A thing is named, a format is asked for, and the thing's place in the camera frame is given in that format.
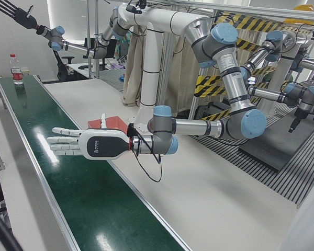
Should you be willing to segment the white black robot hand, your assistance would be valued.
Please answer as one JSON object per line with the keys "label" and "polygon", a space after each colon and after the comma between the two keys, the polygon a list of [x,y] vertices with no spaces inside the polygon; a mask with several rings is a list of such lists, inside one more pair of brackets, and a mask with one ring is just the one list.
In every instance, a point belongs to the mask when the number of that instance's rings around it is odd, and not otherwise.
{"label": "white black robot hand", "polygon": [[131,140],[127,136],[128,125],[119,117],[102,117],[88,122],[86,130],[55,127],[57,136],[47,138],[50,149],[56,155],[82,155],[90,160],[117,159],[131,150]]}

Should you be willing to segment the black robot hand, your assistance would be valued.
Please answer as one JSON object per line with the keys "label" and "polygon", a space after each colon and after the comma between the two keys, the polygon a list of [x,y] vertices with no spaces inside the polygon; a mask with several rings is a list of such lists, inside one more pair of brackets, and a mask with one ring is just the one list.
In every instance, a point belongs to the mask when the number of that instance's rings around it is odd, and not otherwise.
{"label": "black robot hand", "polygon": [[22,25],[23,27],[36,30],[38,28],[38,23],[34,16],[31,15],[33,8],[34,5],[31,5],[29,9],[25,11],[22,8],[15,6],[10,1],[0,0],[0,11],[2,13],[12,18],[15,22]]}

